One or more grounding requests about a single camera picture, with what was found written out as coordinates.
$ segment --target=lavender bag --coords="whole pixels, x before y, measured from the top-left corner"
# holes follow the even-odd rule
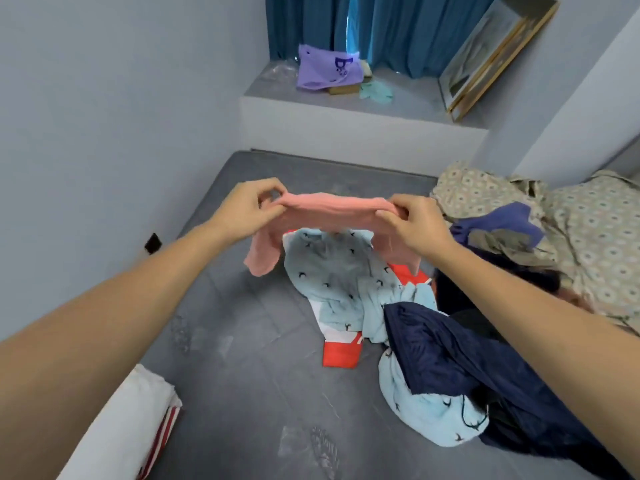
[[[298,55],[300,56],[299,88],[316,90],[348,86],[359,84],[364,79],[359,52],[354,54],[333,52],[300,44]]]

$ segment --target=blue curtain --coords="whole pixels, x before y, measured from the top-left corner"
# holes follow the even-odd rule
[[[493,0],[351,0],[347,51],[413,78],[439,76]]]
[[[265,0],[271,59],[298,56],[298,45],[344,52],[349,0]]]

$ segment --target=right hand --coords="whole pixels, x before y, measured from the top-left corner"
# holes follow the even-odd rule
[[[434,199],[396,194],[389,201],[406,209],[409,213],[408,219],[403,220],[386,210],[378,210],[376,215],[391,224],[404,243],[416,254],[434,263],[438,257],[455,248],[457,243]]]

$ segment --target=mattress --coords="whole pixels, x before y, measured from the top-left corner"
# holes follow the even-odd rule
[[[182,234],[208,219],[233,186],[276,176],[293,193],[358,197],[428,195],[432,177],[263,152],[229,158]],[[282,264],[256,278],[243,265],[249,240],[213,261],[142,359],[184,404],[150,478],[327,478],[310,441],[337,449],[336,479],[579,480],[571,461],[484,445],[430,443],[402,423],[378,386],[380,345],[365,341],[356,369],[322,366],[323,336]],[[428,264],[424,270],[429,273]]]

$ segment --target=patterned fabric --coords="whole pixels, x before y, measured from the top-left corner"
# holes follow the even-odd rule
[[[542,206],[563,285],[640,331],[640,185],[601,170]]]
[[[539,180],[516,176],[505,179],[457,162],[444,170],[431,196],[438,201],[446,217],[453,221],[485,216],[504,205],[522,202],[531,208],[529,222],[543,229],[541,221],[545,213],[541,199],[545,190],[546,186]],[[532,252],[546,262],[556,261],[556,250],[546,237]]]

